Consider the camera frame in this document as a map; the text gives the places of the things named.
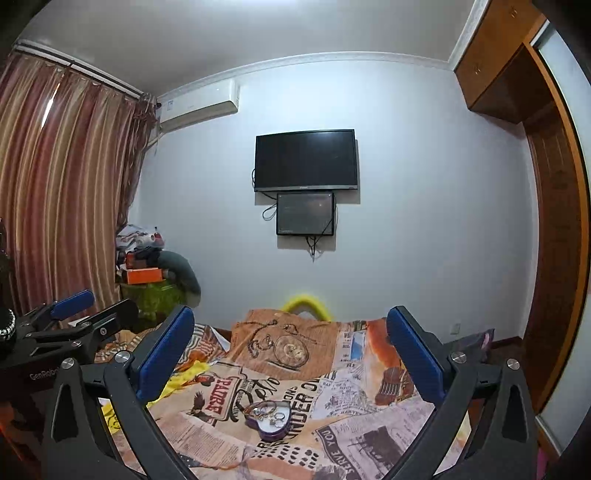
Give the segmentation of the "orange shoe box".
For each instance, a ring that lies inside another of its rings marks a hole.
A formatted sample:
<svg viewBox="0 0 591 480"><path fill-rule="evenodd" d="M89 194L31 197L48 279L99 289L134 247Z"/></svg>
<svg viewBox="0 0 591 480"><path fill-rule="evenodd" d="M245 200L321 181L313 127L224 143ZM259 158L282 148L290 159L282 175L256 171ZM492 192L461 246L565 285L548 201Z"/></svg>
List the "orange shoe box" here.
<svg viewBox="0 0 591 480"><path fill-rule="evenodd" d="M122 271L122 281L128 285L159 283L162 280L163 275L159 268L124 269Z"/></svg>

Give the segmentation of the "small black wall monitor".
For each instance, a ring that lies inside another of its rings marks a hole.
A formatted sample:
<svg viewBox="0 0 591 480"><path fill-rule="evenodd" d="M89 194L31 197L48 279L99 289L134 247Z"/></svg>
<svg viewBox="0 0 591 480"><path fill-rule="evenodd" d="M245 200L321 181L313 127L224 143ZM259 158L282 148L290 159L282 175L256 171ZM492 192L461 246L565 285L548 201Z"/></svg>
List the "small black wall monitor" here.
<svg viewBox="0 0 591 480"><path fill-rule="evenodd" d="M322 237L335 231L335 196L332 192L280 193L276 200L276 234Z"/></svg>

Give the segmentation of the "yellow curved object behind bed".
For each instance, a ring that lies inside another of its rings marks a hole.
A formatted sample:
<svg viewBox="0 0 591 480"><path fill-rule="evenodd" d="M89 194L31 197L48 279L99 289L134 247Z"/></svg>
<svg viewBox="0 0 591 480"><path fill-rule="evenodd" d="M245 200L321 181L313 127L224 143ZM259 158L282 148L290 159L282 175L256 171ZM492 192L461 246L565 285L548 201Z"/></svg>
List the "yellow curved object behind bed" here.
<svg viewBox="0 0 591 480"><path fill-rule="evenodd" d="M332 314L321 300L311 295L297 295L291 297L280 308L290 314L307 312L318 321L332 322Z"/></svg>

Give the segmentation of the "large black wall television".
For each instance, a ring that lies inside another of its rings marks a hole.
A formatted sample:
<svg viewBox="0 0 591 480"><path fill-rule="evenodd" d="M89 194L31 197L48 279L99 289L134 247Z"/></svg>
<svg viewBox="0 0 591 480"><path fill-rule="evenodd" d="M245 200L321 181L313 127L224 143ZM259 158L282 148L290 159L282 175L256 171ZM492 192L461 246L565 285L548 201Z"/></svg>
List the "large black wall television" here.
<svg viewBox="0 0 591 480"><path fill-rule="evenodd" d="M355 131L314 130L257 136L253 188L260 193L358 189Z"/></svg>

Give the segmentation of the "white wall air conditioner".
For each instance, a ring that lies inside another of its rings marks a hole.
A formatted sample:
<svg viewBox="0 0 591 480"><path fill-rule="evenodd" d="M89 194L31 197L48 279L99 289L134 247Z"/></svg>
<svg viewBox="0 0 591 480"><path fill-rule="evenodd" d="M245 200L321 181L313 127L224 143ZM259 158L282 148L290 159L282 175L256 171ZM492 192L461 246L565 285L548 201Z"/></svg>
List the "white wall air conditioner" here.
<svg viewBox="0 0 591 480"><path fill-rule="evenodd" d="M166 100L161 105L159 126L170 132L203 121L238 113L239 87L223 80Z"/></svg>

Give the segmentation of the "brown wooden door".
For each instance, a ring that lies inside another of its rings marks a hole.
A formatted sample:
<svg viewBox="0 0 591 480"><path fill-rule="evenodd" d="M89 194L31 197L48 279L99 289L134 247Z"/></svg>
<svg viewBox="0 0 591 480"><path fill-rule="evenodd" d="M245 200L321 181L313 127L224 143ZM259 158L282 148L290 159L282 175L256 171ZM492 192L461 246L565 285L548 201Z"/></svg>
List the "brown wooden door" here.
<svg viewBox="0 0 591 480"><path fill-rule="evenodd" d="M538 201L537 273L525 334L534 411L559 382L581 322L589 270L586 176L572 123L551 102L526 120Z"/></svg>

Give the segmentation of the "purple heart-shaped jewelry box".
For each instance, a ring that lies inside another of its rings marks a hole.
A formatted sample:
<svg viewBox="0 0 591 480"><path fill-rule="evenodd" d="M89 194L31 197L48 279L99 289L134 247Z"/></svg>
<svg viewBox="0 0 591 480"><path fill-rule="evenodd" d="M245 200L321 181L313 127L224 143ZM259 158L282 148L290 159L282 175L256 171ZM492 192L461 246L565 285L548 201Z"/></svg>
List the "purple heart-shaped jewelry box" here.
<svg viewBox="0 0 591 480"><path fill-rule="evenodd" d="M291 408L286 401L266 400L243 410L245 424L259 433L263 442L283 440L290 431Z"/></svg>

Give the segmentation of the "pile of clothes on boxes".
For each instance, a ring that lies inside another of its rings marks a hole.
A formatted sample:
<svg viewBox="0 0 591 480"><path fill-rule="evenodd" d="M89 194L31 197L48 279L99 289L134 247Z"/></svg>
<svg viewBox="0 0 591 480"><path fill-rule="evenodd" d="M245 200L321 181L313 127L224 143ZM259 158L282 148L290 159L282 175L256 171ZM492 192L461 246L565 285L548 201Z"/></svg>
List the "pile of clothes on boxes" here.
<svg viewBox="0 0 591 480"><path fill-rule="evenodd" d="M164 240L156 227L127 224L115 236L115 265L128 269L155 267L163 248Z"/></svg>

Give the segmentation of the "green patterned storage box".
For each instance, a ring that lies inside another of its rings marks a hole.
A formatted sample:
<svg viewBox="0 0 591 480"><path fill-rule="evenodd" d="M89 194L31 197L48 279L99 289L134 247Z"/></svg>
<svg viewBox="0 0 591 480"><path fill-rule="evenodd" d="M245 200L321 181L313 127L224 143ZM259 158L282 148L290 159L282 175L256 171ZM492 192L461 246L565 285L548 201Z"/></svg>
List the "green patterned storage box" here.
<svg viewBox="0 0 591 480"><path fill-rule="evenodd" d="M165 320L178 304L186 302L183 289L168 280L137 285L121 284L120 290L123 298L136 303L139 319L149 325Z"/></svg>

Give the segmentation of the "wooden overhead cabinet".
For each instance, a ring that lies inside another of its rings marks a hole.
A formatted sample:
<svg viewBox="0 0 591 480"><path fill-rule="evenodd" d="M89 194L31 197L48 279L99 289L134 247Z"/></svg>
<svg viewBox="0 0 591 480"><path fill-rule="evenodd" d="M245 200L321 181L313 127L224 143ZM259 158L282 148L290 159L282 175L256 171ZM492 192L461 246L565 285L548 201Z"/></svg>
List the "wooden overhead cabinet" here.
<svg viewBox="0 0 591 480"><path fill-rule="evenodd" d="M492 1L455 73L467 107L513 124L552 100L525 46L542 14L530 1Z"/></svg>

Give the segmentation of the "dark grey stuffed cushion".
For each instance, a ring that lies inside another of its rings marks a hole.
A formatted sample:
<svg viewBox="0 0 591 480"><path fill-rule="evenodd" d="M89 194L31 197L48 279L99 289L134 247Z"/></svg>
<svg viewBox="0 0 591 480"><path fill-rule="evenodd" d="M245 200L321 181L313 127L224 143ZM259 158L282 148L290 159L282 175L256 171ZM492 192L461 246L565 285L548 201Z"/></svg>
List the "dark grey stuffed cushion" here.
<svg viewBox="0 0 591 480"><path fill-rule="evenodd" d="M188 298L194 304L199 303L201 288L187 259L175 252L161 250L157 266L173 275L174 281L187 293Z"/></svg>

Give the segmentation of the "dark bag on floor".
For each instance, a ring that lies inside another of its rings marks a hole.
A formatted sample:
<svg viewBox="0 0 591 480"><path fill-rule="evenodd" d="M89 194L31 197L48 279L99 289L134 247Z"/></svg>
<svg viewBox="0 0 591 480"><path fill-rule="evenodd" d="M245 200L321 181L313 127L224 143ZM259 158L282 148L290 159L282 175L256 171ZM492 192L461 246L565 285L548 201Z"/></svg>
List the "dark bag on floor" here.
<svg viewBox="0 0 591 480"><path fill-rule="evenodd" d="M438 354L438 359L441 362L446 361L450 364L459 365L486 363L494 339L494 333L494 329L488 329L443 344Z"/></svg>

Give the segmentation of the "red gold striped curtain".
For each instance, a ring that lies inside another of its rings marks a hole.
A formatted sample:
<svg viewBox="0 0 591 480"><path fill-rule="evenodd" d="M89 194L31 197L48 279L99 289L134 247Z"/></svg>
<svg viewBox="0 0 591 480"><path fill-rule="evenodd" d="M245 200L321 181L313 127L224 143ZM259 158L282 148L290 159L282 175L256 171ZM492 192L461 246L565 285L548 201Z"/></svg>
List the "red gold striped curtain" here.
<svg viewBox="0 0 591 480"><path fill-rule="evenodd" d="M1 218L17 310L93 292L118 301L115 238L126 224L155 101L13 52L1 73Z"/></svg>

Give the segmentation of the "printed newspaper pattern bedspread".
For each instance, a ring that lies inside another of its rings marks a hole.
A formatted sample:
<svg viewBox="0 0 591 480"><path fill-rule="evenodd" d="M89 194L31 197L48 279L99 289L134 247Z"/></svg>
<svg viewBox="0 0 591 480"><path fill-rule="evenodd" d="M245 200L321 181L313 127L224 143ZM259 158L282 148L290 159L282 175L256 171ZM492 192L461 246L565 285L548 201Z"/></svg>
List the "printed newspaper pattern bedspread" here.
<svg viewBox="0 0 591 480"><path fill-rule="evenodd" d="M290 403L290 431L263 442L253 403ZM193 338L149 413L200 479L380 479L420 433L425 401L384 319L325 322L253 310L223 350Z"/></svg>

